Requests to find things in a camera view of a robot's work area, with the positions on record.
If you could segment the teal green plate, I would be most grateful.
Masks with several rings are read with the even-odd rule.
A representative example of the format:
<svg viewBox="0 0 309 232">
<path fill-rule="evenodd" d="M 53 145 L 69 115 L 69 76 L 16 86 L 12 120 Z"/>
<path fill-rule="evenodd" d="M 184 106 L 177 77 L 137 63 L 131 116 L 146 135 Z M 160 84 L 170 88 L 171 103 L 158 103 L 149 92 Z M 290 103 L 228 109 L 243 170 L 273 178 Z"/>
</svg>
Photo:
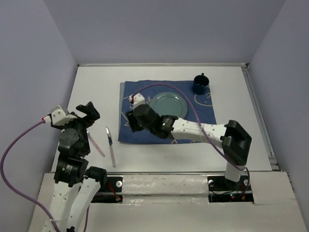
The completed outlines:
<svg viewBox="0 0 309 232">
<path fill-rule="evenodd" d="M 173 92 L 161 92 L 155 95 L 149 106 L 160 116 L 169 115 L 185 118 L 188 113 L 186 100 Z"/>
</svg>

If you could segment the pink-handled fork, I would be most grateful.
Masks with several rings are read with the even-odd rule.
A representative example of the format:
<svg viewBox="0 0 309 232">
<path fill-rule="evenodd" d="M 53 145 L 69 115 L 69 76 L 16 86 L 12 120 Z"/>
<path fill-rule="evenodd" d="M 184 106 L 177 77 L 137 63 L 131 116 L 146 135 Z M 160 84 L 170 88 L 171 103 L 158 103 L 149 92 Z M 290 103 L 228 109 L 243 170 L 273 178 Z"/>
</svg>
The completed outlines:
<svg viewBox="0 0 309 232">
<path fill-rule="evenodd" d="M 87 131 L 88 139 L 92 143 L 92 145 L 96 148 L 96 150 L 100 153 L 102 157 L 105 157 L 104 152 L 101 150 L 99 145 L 95 142 L 95 140 L 92 138 L 91 134 L 89 131 Z"/>
</svg>

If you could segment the pink-handled knife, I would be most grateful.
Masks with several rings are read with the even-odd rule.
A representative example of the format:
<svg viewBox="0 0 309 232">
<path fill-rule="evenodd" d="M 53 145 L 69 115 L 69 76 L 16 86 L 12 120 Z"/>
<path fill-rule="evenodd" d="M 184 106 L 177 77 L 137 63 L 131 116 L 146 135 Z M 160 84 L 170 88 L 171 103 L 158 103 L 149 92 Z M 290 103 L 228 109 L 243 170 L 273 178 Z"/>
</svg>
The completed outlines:
<svg viewBox="0 0 309 232">
<path fill-rule="evenodd" d="M 109 142 L 109 149 L 110 149 L 110 155 L 111 155 L 111 160 L 112 160 L 112 166 L 113 168 L 116 168 L 116 162 L 115 162 L 115 157 L 114 157 L 114 151 L 112 147 L 112 135 L 108 127 L 106 127 L 106 133 L 108 136 L 108 142 Z"/>
</svg>

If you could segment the blue fish-print placemat cloth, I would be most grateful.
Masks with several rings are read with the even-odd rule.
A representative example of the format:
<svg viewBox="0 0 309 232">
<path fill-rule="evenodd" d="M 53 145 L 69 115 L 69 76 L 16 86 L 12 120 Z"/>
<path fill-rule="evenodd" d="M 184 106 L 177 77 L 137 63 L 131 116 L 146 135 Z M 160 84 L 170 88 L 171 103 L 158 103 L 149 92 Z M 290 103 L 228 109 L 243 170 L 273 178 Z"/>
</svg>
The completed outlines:
<svg viewBox="0 0 309 232">
<path fill-rule="evenodd" d="M 120 84 L 119 97 L 119 133 L 118 141 L 125 144 L 188 144 L 195 140 L 160 139 L 149 131 L 133 133 L 129 126 L 126 112 L 133 109 L 129 96 L 141 91 L 146 104 L 150 105 L 159 115 L 178 116 L 189 121 L 196 121 L 193 109 L 202 123 L 216 124 L 211 100 L 211 91 L 197 95 L 192 91 L 193 81 L 125 81 Z"/>
</svg>

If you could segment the dark blue mug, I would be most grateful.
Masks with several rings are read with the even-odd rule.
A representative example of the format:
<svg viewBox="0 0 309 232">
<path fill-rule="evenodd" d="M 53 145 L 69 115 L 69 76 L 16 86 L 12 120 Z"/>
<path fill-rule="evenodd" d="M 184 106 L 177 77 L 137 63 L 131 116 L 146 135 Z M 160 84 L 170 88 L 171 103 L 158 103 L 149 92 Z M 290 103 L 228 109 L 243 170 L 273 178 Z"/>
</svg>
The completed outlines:
<svg viewBox="0 0 309 232">
<path fill-rule="evenodd" d="M 206 93 L 206 89 L 209 87 L 209 83 L 209 78 L 204 73 L 201 73 L 194 78 L 192 91 L 197 95 L 203 95 Z"/>
</svg>

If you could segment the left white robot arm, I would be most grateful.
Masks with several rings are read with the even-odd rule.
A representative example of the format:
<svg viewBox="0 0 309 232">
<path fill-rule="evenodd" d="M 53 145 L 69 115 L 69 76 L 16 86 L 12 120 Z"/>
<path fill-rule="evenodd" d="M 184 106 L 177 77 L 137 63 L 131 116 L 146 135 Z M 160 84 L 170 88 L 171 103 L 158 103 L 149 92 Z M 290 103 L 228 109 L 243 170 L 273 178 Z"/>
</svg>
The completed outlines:
<svg viewBox="0 0 309 232">
<path fill-rule="evenodd" d="M 93 197 L 107 185 L 106 170 L 89 167 L 85 159 L 90 154 L 87 129 L 100 119 L 100 114 L 92 102 L 78 105 L 76 109 L 85 116 L 79 117 L 59 105 L 45 117 L 51 127 L 61 130 L 61 134 L 52 202 L 44 232 L 77 232 Z"/>
</svg>

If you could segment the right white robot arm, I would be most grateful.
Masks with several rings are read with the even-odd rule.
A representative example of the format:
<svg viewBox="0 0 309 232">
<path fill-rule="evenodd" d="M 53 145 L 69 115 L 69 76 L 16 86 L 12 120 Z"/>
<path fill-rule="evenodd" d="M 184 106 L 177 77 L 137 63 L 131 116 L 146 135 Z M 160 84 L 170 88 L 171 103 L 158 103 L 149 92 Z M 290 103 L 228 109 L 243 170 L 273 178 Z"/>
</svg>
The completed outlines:
<svg viewBox="0 0 309 232">
<path fill-rule="evenodd" d="M 160 139 L 187 139 L 208 143 L 227 161 L 222 184 L 234 189 L 246 168 L 252 137 L 234 120 L 227 124 L 206 124 L 176 116 L 160 116 L 150 106 L 141 104 L 126 112 L 132 132 L 147 130 Z"/>
</svg>

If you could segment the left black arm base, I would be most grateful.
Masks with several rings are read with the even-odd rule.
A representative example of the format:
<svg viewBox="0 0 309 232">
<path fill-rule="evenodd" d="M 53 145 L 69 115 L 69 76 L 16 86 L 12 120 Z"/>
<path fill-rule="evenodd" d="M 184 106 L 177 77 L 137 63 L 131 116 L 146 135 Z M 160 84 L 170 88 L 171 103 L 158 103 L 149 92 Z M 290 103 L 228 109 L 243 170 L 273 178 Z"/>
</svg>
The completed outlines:
<svg viewBox="0 0 309 232">
<path fill-rule="evenodd" d="M 123 177 L 110 175 L 107 183 L 93 197 L 91 203 L 122 203 Z"/>
</svg>

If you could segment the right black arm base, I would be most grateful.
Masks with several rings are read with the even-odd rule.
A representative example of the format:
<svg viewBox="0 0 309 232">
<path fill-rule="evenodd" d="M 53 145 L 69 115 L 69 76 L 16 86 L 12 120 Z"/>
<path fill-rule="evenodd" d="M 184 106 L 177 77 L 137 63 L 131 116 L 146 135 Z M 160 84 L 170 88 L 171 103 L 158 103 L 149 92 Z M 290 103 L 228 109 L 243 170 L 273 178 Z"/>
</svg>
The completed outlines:
<svg viewBox="0 0 309 232">
<path fill-rule="evenodd" d="M 253 203 L 253 192 L 248 176 L 242 175 L 239 182 L 227 180 L 224 176 L 209 176 L 209 203 Z"/>
</svg>

